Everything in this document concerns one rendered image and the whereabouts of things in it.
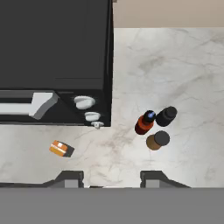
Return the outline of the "small white microwave knob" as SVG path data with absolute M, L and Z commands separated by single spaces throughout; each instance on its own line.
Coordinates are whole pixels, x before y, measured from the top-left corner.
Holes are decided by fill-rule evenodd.
M 85 118 L 88 122 L 95 122 L 98 121 L 101 117 L 101 114 L 98 112 L 86 112 Z

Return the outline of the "orange box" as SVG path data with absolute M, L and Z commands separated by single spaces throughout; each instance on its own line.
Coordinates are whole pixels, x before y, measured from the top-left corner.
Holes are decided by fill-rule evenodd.
M 51 143 L 49 151 L 60 157 L 70 158 L 74 152 L 74 147 L 55 140 Z

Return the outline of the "brown shaker with black lid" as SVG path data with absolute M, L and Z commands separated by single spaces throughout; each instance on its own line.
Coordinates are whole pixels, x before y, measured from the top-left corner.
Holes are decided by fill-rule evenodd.
M 170 136 L 165 131 L 158 131 L 154 135 L 149 135 L 146 139 L 146 145 L 150 150 L 157 151 L 170 142 Z

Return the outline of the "red sauce bottle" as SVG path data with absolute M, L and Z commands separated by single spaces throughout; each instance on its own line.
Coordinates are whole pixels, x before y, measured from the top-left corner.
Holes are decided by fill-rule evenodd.
M 138 135 L 146 134 L 154 125 L 156 113 L 153 110 L 147 110 L 141 115 L 135 125 L 135 132 Z

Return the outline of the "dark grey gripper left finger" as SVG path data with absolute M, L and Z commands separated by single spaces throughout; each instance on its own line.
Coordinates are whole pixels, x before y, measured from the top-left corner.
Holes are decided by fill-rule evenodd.
M 83 188 L 83 171 L 62 171 L 56 179 L 43 184 L 44 187 L 51 188 Z

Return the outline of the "black microwave oven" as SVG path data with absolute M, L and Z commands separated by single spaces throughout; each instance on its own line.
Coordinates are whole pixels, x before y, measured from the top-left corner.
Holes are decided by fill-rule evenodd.
M 0 103 L 31 103 L 34 93 L 59 99 L 36 120 L 0 115 L 1 124 L 111 124 L 114 62 L 113 0 L 0 0 Z M 95 104 L 77 109 L 76 96 Z

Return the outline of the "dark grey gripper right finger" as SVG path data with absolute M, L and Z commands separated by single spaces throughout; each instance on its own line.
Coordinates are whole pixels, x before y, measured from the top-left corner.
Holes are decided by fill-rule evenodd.
M 141 188 L 187 188 L 187 185 L 169 179 L 162 171 L 140 171 Z

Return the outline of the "large white microwave knob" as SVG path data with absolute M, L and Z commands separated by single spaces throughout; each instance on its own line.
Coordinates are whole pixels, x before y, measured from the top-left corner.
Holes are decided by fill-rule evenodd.
M 75 106 L 77 109 L 89 109 L 92 106 L 95 105 L 95 99 L 90 97 L 90 96 L 85 96 L 85 95 L 81 95 L 81 96 L 76 96 L 73 99 Z

